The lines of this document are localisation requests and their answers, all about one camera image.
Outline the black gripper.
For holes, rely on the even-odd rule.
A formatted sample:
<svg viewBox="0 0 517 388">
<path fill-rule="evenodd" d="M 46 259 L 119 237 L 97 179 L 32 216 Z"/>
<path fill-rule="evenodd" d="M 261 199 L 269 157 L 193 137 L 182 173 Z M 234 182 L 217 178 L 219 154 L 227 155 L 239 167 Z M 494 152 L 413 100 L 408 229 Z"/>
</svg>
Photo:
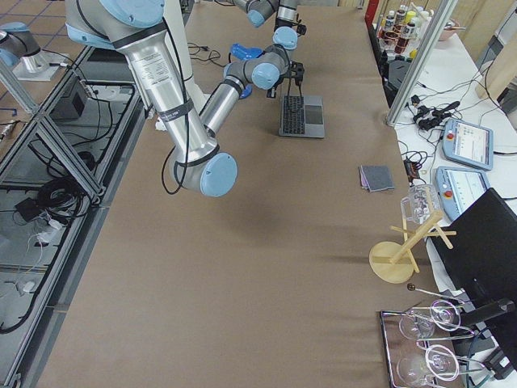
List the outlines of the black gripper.
<svg viewBox="0 0 517 388">
<path fill-rule="evenodd" d="M 301 86 L 305 74 L 305 68 L 302 62 L 292 61 L 289 66 L 288 78 L 293 80 L 297 86 Z M 288 108 L 293 109 L 293 99 L 291 94 L 292 83 L 288 83 Z"/>
</svg>

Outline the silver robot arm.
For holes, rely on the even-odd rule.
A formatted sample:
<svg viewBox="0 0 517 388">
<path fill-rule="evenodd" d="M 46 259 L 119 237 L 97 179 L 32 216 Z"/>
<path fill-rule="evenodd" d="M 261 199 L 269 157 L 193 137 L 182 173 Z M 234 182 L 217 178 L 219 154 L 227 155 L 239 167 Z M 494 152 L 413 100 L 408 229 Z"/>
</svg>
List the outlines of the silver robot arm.
<svg viewBox="0 0 517 388">
<path fill-rule="evenodd" d="M 233 107 L 249 84 L 267 91 L 271 98 L 284 79 L 303 81 L 303 66 L 292 59 L 298 37 L 306 32 L 298 19 L 298 1 L 232 1 L 254 27 L 260 27 L 270 18 L 275 18 L 273 44 L 257 57 L 238 54 L 237 60 L 224 69 L 224 79 L 209 96 L 200 113 L 200 119 L 208 135 L 215 137 L 231 113 Z"/>
<path fill-rule="evenodd" d="M 68 1 L 69 38 L 125 56 L 140 93 L 174 142 L 170 176 L 183 188 L 223 196 L 237 179 L 237 163 L 219 150 L 187 93 L 166 47 L 163 1 Z"/>
</svg>

